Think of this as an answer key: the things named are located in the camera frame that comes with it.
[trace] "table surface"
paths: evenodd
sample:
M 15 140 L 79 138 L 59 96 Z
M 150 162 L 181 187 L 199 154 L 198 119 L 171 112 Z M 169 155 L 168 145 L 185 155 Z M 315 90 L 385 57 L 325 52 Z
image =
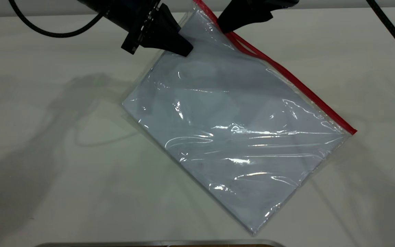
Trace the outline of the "table surface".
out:
M 395 8 L 385 11 L 395 23 Z M 91 18 L 31 19 L 62 32 Z M 0 17 L 0 247 L 253 238 L 395 246 L 395 41 L 371 9 L 276 11 L 238 31 L 359 130 L 255 237 L 120 105 L 157 52 L 126 53 L 126 34 L 102 20 L 52 39 Z

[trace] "red zipper seal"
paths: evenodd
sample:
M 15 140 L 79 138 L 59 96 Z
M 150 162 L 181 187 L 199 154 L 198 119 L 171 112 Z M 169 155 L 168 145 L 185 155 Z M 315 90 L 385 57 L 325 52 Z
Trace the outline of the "red zipper seal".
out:
M 217 17 L 211 11 L 210 8 L 202 0 L 193 0 L 199 8 L 204 11 L 204 13 L 210 18 L 210 20 L 217 26 Z M 354 135 L 357 130 L 355 130 L 348 122 L 346 122 L 342 117 L 340 117 L 331 107 L 329 107 L 323 100 L 318 97 L 312 90 L 310 90 L 304 83 L 302 83 L 295 75 L 289 72 L 285 67 L 276 61 L 272 60 L 270 57 L 266 56 L 259 49 L 252 46 L 250 43 L 245 41 L 235 32 L 226 33 L 225 36 L 232 42 L 232 44 L 241 52 L 253 56 L 255 58 L 262 59 L 271 66 L 273 66 L 280 74 L 286 77 L 293 85 L 295 85 L 304 95 L 306 95 L 310 100 L 312 100 L 321 110 L 323 110 L 331 119 L 333 119 L 338 125 L 344 128 L 348 133 Z

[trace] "plastic bag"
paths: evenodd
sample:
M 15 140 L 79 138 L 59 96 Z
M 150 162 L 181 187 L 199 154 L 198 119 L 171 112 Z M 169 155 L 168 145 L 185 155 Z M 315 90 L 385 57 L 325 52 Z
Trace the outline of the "plastic bag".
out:
M 255 234 L 350 133 L 274 67 L 240 52 L 196 2 L 180 32 L 193 51 L 163 52 L 123 105 Z

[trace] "gray fabric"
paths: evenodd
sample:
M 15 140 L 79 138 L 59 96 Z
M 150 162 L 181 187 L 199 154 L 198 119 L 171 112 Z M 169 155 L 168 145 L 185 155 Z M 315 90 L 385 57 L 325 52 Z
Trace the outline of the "gray fabric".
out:
M 196 11 L 125 109 L 251 233 L 341 144 L 335 128 Z

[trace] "black cable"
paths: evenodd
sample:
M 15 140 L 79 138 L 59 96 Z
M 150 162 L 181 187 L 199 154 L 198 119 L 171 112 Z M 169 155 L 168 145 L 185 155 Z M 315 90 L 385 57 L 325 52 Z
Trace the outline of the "black cable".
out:
M 392 36 L 395 38 L 395 27 L 385 15 L 385 13 L 382 11 L 381 7 L 379 7 L 375 0 L 367 0 L 367 3 L 370 5 L 370 7 L 376 13 L 376 15 L 388 29 L 388 31 L 392 34 Z
M 115 0 L 111 0 L 111 3 L 108 5 L 107 8 L 105 8 L 104 10 L 102 10 L 101 12 L 99 12 L 99 14 L 92 20 L 90 21 L 87 25 L 85 25 L 84 27 L 80 28 L 79 30 L 75 30 L 73 32 L 70 33 L 52 33 L 52 32 L 48 32 L 45 31 L 39 27 L 37 27 L 36 25 L 34 25 L 33 23 L 31 23 L 21 12 L 21 10 L 18 8 L 18 6 L 16 5 L 14 0 L 8 0 L 11 7 L 13 8 L 14 12 L 16 13 L 16 15 L 21 19 L 21 21 L 23 23 L 25 23 L 28 27 L 30 27 L 31 29 L 33 29 L 34 31 L 43 34 L 45 36 L 48 37 L 53 37 L 53 38 L 69 38 L 69 37 L 74 37 L 77 36 L 85 31 L 87 31 L 89 28 L 91 28 L 92 26 L 94 26 L 98 21 L 100 21 L 100 19 L 109 11 L 111 5 L 114 3 Z

